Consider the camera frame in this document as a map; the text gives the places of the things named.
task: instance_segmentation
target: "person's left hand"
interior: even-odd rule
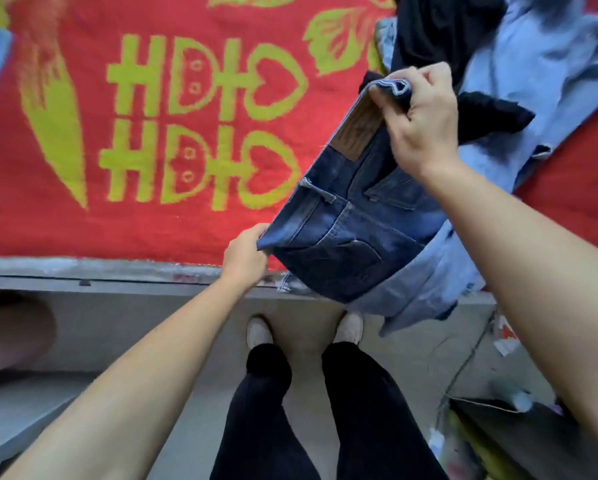
[[[257,224],[232,239],[223,253],[221,279],[249,290],[264,277],[268,256],[257,251],[257,239],[270,224]]]

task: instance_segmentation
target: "leg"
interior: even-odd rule
[[[351,326],[345,323],[350,315],[340,329]],[[334,343],[323,353],[327,395],[341,442],[338,479],[447,480],[399,387],[359,349],[357,335],[358,340]]]
[[[319,480],[282,406],[292,380],[286,356],[271,343],[259,344],[247,371],[232,398],[210,479]]]

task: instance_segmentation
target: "white shoe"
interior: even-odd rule
[[[272,332],[266,317],[263,315],[254,315],[248,322],[246,329],[246,344],[248,349],[252,350],[254,347],[261,344],[273,344]]]
[[[359,345],[363,338],[363,316],[360,313],[348,312],[343,316],[336,328],[333,344],[339,342],[352,342]]]

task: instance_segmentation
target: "red tablecloth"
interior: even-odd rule
[[[0,257],[220,264],[327,142],[392,13],[391,0],[0,0],[16,34]],[[598,245],[598,114],[519,194]]]

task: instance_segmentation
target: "person's left arm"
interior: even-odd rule
[[[84,391],[2,480],[144,479],[175,425],[232,307],[263,277],[259,224],[234,239],[222,276]]]

